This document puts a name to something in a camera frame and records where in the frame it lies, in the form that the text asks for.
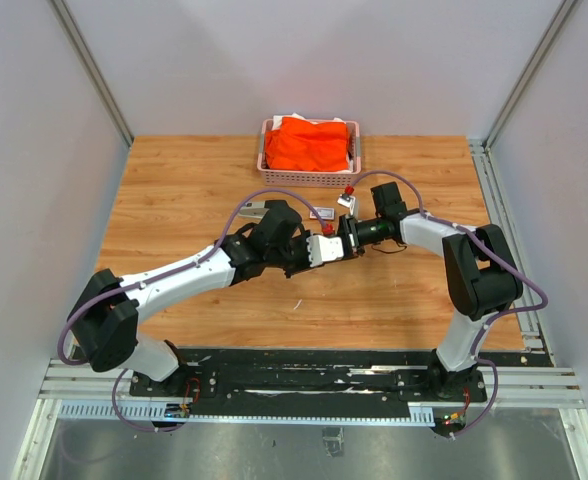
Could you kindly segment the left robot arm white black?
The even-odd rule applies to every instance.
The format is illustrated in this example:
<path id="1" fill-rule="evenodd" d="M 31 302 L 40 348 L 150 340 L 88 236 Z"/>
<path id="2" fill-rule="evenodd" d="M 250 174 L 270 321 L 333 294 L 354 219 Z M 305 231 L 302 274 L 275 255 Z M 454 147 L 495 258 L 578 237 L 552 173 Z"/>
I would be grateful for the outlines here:
<path id="1" fill-rule="evenodd" d="M 109 269 L 95 273 L 71 312 L 71 331 L 93 371 L 134 370 L 164 394 L 177 395 L 187 386 L 188 371 L 173 344 L 144 335 L 140 323 L 183 300 L 256 278 L 267 268 L 288 277 L 315 268 L 323 239 L 303 227 L 296 211 L 278 204 L 259 222 L 184 260 L 129 277 Z"/>

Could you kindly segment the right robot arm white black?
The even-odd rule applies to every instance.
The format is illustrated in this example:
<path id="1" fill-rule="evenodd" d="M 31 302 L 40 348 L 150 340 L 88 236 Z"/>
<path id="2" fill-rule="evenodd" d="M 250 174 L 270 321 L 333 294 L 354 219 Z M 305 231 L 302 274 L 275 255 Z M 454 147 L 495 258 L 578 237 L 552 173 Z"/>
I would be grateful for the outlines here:
<path id="1" fill-rule="evenodd" d="M 353 192 L 348 186 L 338 199 L 350 210 L 339 217 L 337 229 L 346 258 L 361 256 L 367 246 L 390 240 L 443 259 L 454 313 L 444 339 L 431 353 L 419 389 L 440 400 L 462 395 L 477 370 L 490 317 L 507 311 L 523 293 L 503 231 L 494 224 L 469 227 L 438 219 L 420 208 L 408 209 L 393 182 L 371 189 L 375 217 L 359 220 Z"/>

